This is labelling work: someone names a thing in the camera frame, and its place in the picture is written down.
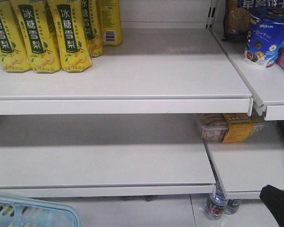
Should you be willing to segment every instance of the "shelf bracket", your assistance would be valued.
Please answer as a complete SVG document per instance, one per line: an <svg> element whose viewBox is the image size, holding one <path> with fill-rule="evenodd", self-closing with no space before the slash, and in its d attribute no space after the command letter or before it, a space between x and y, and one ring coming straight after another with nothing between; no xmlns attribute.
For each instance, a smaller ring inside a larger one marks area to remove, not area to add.
<svg viewBox="0 0 284 227"><path fill-rule="evenodd" d="M218 6L219 0L212 0L209 10L208 10L208 17L206 22L206 28L211 28L214 23L214 13L216 12L216 8Z"/></svg>

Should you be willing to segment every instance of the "plastic bottle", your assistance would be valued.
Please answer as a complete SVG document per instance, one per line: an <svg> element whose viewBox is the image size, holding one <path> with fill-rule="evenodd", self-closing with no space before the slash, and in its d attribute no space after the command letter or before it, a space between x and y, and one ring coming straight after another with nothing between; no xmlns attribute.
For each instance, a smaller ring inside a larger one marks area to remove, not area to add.
<svg viewBox="0 0 284 227"><path fill-rule="evenodd" d="M215 194L213 195L210 193L206 200L206 206L204 209L206 217L210 220L220 219L225 210L227 202L228 200L225 199L220 184L217 182Z"/></svg>
<svg viewBox="0 0 284 227"><path fill-rule="evenodd" d="M238 211L239 205L242 203L242 200L228 200L228 203L225 207L225 214L234 214Z"/></svg>

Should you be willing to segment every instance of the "drink label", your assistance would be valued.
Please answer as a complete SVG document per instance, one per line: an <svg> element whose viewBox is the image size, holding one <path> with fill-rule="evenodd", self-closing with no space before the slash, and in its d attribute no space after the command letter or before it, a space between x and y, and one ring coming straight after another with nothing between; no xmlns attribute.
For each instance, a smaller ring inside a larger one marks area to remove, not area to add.
<svg viewBox="0 0 284 227"><path fill-rule="evenodd" d="M209 197L206 200L206 205L212 213L217 215L222 214L225 208L225 206L215 204Z"/></svg>

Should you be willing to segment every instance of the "plastic basket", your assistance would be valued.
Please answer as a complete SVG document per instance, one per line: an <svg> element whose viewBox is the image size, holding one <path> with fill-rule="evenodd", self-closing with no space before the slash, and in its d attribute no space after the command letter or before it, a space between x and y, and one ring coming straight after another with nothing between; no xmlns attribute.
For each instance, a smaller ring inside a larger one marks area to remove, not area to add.
<svg viewBox="0 0 284 227"><path fill-rule="evenodd" d="M0 195L0 227L80 227L80 218L59 203Z"/></svg>

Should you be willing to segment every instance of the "packaged food tray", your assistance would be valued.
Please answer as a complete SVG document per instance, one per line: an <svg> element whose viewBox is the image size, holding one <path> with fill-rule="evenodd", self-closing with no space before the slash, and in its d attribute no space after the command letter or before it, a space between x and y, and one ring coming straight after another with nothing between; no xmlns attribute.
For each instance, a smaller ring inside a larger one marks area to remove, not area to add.
<svg viewBox="0 0 284 227"><path fill-rule="evenodd" d="M263 117L256 113L250 116L253 121L253 130L248 137L258 135L265 127ZM229 126L222 113L195 114L195 124L201 133L202 139L209 142L222 142L229 131Z"/></svg>

